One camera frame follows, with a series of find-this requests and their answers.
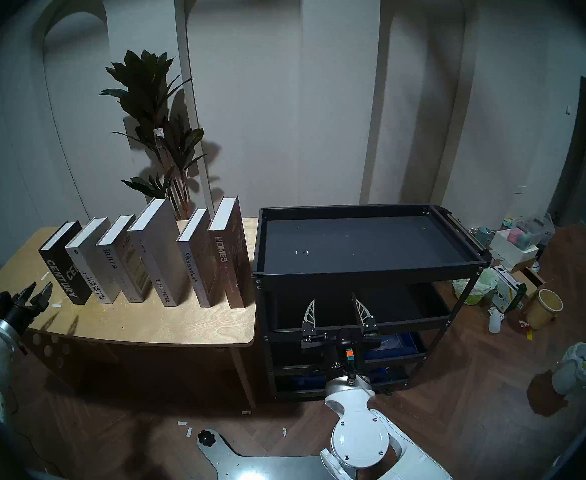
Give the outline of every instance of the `potted plant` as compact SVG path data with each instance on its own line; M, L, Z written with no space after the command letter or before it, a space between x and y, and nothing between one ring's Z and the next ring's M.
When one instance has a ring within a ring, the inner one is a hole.
M136 119L139 124L135 135L113 132L126 136L131 140L149 148L162 168L155 178L149 176L148 181L141 177L131 177L130 181L122 180L128 187L152 198L171 199L177 220L189 217L189 189L187 171L199 158L193 158L195 146L204 137L204 129L186 127L180 115L168 117L168 100L188 79L171 89L179 75L166 85L166 74L173 59L167 59L166 53L157 56L142 51L138 57L127 51L124 63L113 63L106 71L126 89L104 89L103 96L118 98L118 103L126 113Z

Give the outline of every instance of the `black knob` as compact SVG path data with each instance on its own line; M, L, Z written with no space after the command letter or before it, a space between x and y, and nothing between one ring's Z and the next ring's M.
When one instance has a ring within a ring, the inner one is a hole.
M202 446L211 447L215 444L215 435L208 430L202 430L198 433L198 440Z

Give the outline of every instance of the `wooden table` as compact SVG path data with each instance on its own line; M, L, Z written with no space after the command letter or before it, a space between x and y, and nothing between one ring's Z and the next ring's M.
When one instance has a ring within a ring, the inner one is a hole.
M253 258L257 218L246 218L243 223L249 258ZM186 221L178 222L180 232L186 224ZM53 283L48 308L29 326L37 335L23 337L24 344L51 371L73 385L81 377L83 367L81 361L73 360L71 355L81 353L97 360L112 361L114 356L106 344L228 348L246 399L252 408L255 407L238 350L253 344L254 302L246 308L231 309L226 294L218 286L221 300L212 308L201 308L189 282L182 302L176 307L163 306L154 288L143 303L129 303L124 294L119 293L112 305L99 303L93 295L85 305L74 305L38 252L54 232L55 228L39 229L0 270L0 292L14 294L32 282L38 283L35 292L39 292L49 280Z

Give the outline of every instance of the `book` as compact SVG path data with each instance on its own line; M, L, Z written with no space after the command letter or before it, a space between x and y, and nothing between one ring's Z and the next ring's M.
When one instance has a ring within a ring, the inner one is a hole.
M244 308L247 305L248 289L252 288L249 282L251 263L237 197L222 199L208 234L215 250L228 305L231 308Z
M135 219L135 215L120 216L99 240L97 247L102 249L126 300L129 303L143 303L151 288L151 280L128 233Z
M135 249L164 306L177 306L186 285L186 265L177 245L180 231L171 202L154 199L128 229Z
M91 288L77 271L65 245L80 232L82 226L79 221L67 221L58 228L48 241L38 249L39 255L48 266L57 283L62 287L74 305L86 304L91 297Z
M208 209L198 208L177 239L186 263L190 283L198 297L199 305L203 308L211 307L211 294L218 272L217 261L208 236L210 223Z
M97 300L112 304L119 294L119 285L104 253L96 246L108 230L108 218L93 218L66 245L66 251L77 270L82 274Z

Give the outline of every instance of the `black metal cart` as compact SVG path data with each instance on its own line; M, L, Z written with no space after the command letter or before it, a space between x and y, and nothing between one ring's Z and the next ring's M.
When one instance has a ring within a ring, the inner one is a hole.
M380 334L398 334L410 354L358 358L374 389L407 388L490 258L450 212L432 205L260 210L253 285L272 395L324 396L324 376L308 374L322 356L300 348L311 302L319 334L361 328L355 300ZM433 283L455 279L470 281L450 310ZM420 331L433 329L438 332L425 347Z

